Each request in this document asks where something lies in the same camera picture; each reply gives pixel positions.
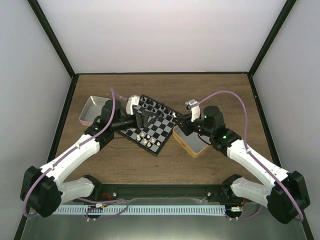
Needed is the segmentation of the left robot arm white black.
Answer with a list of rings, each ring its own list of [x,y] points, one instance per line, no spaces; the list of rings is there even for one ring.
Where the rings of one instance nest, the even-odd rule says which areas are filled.
[[[31,207],[42,217],[48,217],[68,201],[87,198],[97,202],[102,196],[101,183],[92,176],[65,182],[65,179],[85,160],[102,150],[114,139],[115,132],[127,129],[143,129],[154,123],[158,115],[153,111],[135,110],[137,96],[129,98],[126,114],[122,115],[121,103],[116,99],[105,102],[97,116],[80,139],[60,156],[36,168],[29,167],[23,177],[20,198],[23,200],[23,214]]]

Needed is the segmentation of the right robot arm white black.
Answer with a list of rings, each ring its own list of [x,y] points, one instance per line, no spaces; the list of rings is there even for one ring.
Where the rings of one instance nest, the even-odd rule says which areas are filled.
[[[197,133],[209,137],[211,146],[226,157],[239,163],[260,183],[233,175],[230,184],[222,188],[223,198],[229,202],[245,198],[268,209],[280,223],[288,224],[310,205],[310,197],[302,174],[289,172],[249,147],[244,138],[225,125],[223,113],[217,106],[197,107],[190,114],[173,114],[173,121],[189,136]]]

